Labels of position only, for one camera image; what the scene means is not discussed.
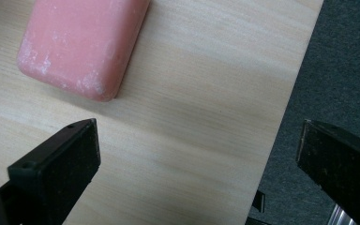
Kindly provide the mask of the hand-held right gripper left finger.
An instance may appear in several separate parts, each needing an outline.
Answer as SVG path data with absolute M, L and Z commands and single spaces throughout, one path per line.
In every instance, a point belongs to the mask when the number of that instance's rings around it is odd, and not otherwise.
M 100 165 L 97 120 L 70 124 L 7 168 L 10 225 L 62 225 Z

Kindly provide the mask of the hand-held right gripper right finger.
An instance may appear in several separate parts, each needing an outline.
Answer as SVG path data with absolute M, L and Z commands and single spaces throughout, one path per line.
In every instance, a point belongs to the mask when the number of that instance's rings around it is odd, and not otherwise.
M 296 162 L 360 225 L 360 137 L 341 127 L 306 120 Z

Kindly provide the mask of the pink soap bar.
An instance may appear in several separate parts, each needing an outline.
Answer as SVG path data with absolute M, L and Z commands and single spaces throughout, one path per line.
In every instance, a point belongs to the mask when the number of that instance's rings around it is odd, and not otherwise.
M 38 81 L 97 101 L 116 97 L 151 0 L 36 0 L 17 55 Z

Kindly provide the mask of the black table bracket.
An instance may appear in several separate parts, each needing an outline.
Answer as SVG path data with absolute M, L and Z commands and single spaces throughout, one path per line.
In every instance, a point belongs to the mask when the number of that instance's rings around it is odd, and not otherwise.
M 252 206 L 256 208 L 260 213 L 265 211 L 265 194 L 261 191 L 257 191 L 252 202 Z M 248 217 L 245 225 L 270 225 L 264 221 L 258 220 L 253 217 Z

